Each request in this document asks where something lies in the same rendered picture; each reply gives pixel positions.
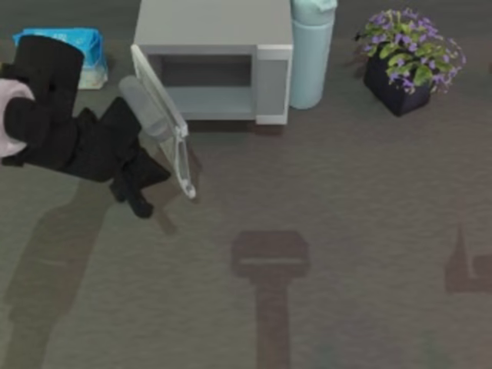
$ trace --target robotic arm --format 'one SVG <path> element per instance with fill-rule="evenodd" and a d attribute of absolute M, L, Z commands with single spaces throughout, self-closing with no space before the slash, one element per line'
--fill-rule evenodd
<path fill-rule="evenodd" d="M 116 200 L 140 218 L 153 207 L 141 190 L 170 178 L 140 146 L 141 126 L 122 98 L 101 119 L 73 117 L 84 55 L 52 38 L 23 36 L 15 61 L 0 70 L 2 164 L 36 165 L 89 181 L 112 180 Z"/>

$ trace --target potted plant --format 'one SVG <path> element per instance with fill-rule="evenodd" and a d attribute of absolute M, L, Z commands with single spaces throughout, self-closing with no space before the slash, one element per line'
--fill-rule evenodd
<path fill-rule="evenodd" d="M 466 64 L 455 40 L 409 8 L 374 15 L 355 39 L 368 57 L 364 84 L 398 117 L 426 105 L 432 93 L 447 92 Z"/>

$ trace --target black robot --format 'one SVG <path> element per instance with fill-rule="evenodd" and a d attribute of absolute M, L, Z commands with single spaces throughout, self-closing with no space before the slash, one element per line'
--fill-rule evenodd
<path fill-rule="evenodd" d="M 34 100 L 14 97 L 0 111 L 7 136 L 27 145 L 2 164 L 36 165 L 89 181 L 112 180 L 116 200 L 127 201 L 138 217 L 149 218 L 153 207 L 141 190 L 171 174 L 140 146 L 140 123 L 122 98 L 101 118 L 88 108 L 72 116 L 83 61 L 84 55 L 64 42 L 21 38 L 14 62 L 2 65 L 0 78 L 27 85 Z"/>

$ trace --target cabinet door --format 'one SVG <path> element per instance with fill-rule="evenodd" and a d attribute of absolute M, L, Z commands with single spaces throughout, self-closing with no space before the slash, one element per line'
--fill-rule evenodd
<path fill-rule="evenodd" d="M 169 162 L 172 164 L 178 183 L 183 192 L 189 197 L 196 196 L 196 190 L 191 183 L 188 165 L 188 150 L 186 137 L 188 125 L 176 108 L 169 94 L 166 92 L 160 79 L 155 73 L 144 53 L 137 45 L 132 45 L 131 55 L 135 67 L 135 74 L 155 106 L 162 113 L 170 128 L 170 136 L 159 144 Z"/>
<path fill-rule="evenodd" d="M 260 45 L 254 65 L 256 122 L 286 125 L 291 84 L 291 45 Z"/>

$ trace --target gray floor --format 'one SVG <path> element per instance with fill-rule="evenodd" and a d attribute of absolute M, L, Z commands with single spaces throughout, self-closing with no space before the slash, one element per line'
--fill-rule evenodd
<path fill-rule="evenodd" d="M 155 186 L 140 221 L 104 185 L 0 168 L 0 367 L 490 367 L 492 5 L 414 2 L 467 53 L 449 94 L 391 116 L 349 38 L 394 2 L 347 0 L 319 106 L 282 135 L 195 127 L 199 201 Z M 23 27 L 100 27 L 111 83 L 78 107 L 101 112 L 138 2 L 47 3 L 0 4 L 0 59 Z"/>

